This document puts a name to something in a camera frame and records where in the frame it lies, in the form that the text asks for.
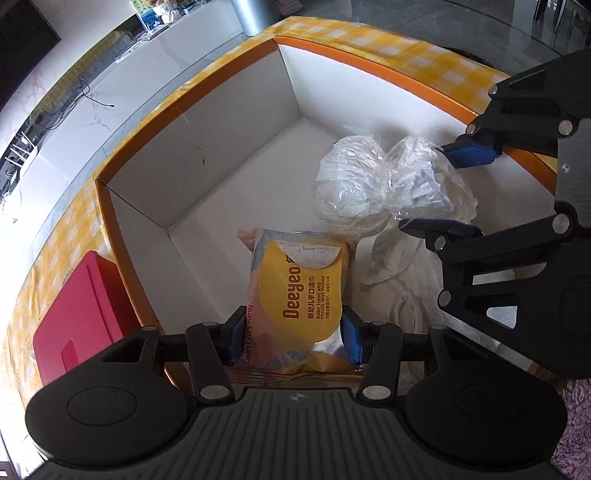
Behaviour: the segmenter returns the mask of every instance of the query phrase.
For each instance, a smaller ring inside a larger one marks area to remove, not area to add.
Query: gray tile floor
[[[539,21],[533,19],[537,0],[301,2],[304,9],[297,15],[367,23],[442,47],[459,48],[511,75],[584,47],[580,22],[571,20],[570,10],[565,11],[557,34],[553,34],[556,0],[549,0]]]

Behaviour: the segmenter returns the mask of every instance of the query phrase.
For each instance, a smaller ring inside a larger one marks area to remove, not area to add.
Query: yellow checkered pattern
[[[130,136],[213,71],[275,35],[309,40],[375,61],[447,94],[478,113],[482,113],[489,102],[490,86],[507,77],[443,48],[367,25],[291,17],[207,66],[171,94]],[[93,180],[73,199],[35,260],[18,296],[7,339],[0,347],[0,382],[8,405],[0,412],[2,425],[18,429],[23,439],[28,438],[24,406],[41,387],[33,354],[33,333],[69,272],[90,250],[112,259]]]

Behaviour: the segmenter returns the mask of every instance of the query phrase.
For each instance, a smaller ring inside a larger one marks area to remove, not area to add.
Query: white plastic bag
[[[351,135],[334,144],[320,162],[316,211],[333,233],[357,240],[384,229],[384,149],[370,135]]]
[[[406,137],[386,157],[386,209],[402,218],[446,218],[469,222],[478,202],[437,146]]]
[[[351,240],[379,233],[392,218],[467,222],[477,205],[445,155],[419,137],[387,154],[371,135],[344,137],[321,160],[316,182],[318,216]]]
[[[175,22],[183,16],[178,9],[178,3],[176,0],[166,0],[159,5],[154,5],[152,10],[165,24]]]

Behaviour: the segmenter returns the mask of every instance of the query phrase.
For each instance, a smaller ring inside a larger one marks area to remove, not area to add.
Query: metal screw
[[[435,250],[443,250],[443,247],[445,247],[445,237],[437,237],[437,240],[435,240]]]
[[[439,303],[440,307],[447,307],[449,305],[449,303],[452,300],[452,294],[449,293],[447,290],[443,290],[440,294],[439,294],[439,298],[437,299],[437,302]]]
[[[223,385],[208,385],[207,387],[203,387],[199,394],[208,400],[221,400],[226,398],[230,394],[230,391]]]
[[[361,393],[370,400],[385,400],[392,395],[392,390],[383,385],[370,385],[365,387]]]
[[[559,213],[558,215],[556,215],[554,217],[554,220],[552,220],[552,230],[554,230],[554,233],[556,233],[558,235],[562,235],[563,233],[566,233],[566,230],[568,230],[569,227],[570,227],[570,220],[563,213]]]
[[[570,120],[562,120],[558,124],[558,131],[560,132],[560,135],[570,135],[573,132],[573,124]]]

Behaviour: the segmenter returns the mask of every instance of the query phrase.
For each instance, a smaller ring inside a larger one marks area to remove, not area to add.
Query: crumpled plastic
[[[316,182],[318,216],[354,241],[379,233],[392,218],[470,221],[477,205],[445,155],[415,136],[387,153],[373,135],[344,137],[321,160]]]
[[[165,24],[175,22],[183,16],[178,9],[178,3],[176,0],[167,0],[159,5],[154,5],[152,10]]]

